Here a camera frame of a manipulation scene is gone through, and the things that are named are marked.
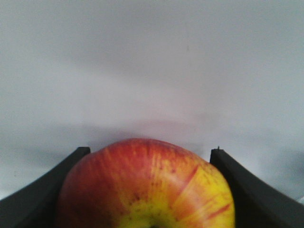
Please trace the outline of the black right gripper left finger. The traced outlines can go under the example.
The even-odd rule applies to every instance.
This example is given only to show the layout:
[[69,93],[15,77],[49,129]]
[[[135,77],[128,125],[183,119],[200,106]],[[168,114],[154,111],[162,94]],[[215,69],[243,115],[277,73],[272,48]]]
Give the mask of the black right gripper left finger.
[[2,228],[51,228],[62,183],[89,147],[79,147],[46,174],[0,201]]

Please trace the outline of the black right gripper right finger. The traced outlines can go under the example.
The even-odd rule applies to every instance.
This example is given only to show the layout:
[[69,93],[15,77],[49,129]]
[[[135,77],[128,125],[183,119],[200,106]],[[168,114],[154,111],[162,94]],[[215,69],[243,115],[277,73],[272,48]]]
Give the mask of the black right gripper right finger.
[[304,206],[249,172],[223,149],[213,149],[210,163],[232,191],[237,228],[303,228]]

